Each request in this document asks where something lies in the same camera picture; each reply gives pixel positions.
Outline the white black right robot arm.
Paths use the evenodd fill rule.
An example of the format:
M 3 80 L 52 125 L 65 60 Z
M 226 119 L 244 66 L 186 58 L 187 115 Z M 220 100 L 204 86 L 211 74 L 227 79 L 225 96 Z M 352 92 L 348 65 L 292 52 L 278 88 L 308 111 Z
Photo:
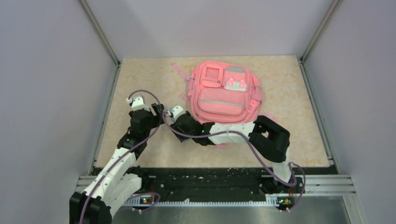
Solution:
M 183 142 L 192 139 L 202 145 L 246 143 L 265 170 L 274 178 L 274 187 L 287 192 L 298 185 L 289 161 L 290 132 L 267 116 L 239 124 L 199 123 L 188 112 L 172 117 L 165 125 Z

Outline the pink student backpack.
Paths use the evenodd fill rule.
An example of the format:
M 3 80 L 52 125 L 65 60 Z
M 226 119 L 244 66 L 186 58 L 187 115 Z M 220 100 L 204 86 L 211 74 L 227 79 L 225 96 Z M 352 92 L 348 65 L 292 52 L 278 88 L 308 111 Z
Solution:
M 172 66 L 186 80 L 187 93 L 181 97 L 190 104 L 190 115 L 199 123 L 239 124 L 260 114 L 263 92 L 260 79 L 249 69 L 238 65 L 206 61 L 187 75 L 176 63 Z

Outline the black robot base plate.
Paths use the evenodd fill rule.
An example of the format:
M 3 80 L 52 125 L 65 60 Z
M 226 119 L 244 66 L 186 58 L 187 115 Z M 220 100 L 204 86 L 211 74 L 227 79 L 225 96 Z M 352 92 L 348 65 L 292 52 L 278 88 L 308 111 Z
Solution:
M 129 168 L 128 172 L 136 173 L 136 168 Z M 298 185 L 290 188 L 263 168 L 142 169 L 142 186 L 137 193 L 158 193 L 161 202 L 263 202 L 275 194 L 289 197 L 303 192 L 301 177 L 297 178 Z

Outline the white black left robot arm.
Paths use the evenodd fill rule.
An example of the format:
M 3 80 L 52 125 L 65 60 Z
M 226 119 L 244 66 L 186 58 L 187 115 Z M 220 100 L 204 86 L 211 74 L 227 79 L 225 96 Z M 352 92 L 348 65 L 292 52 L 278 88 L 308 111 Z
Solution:
M 150 136 L 164 123 L 162 104 L 132 106 L 130 126 L 119 140 L 111 159 L 82 192 L 69 200 L 71 224 L 110 224 L 124 202 L 135 192 L 144 193 L 150 181 L 144 170 L 128 173 L 147 146 Z

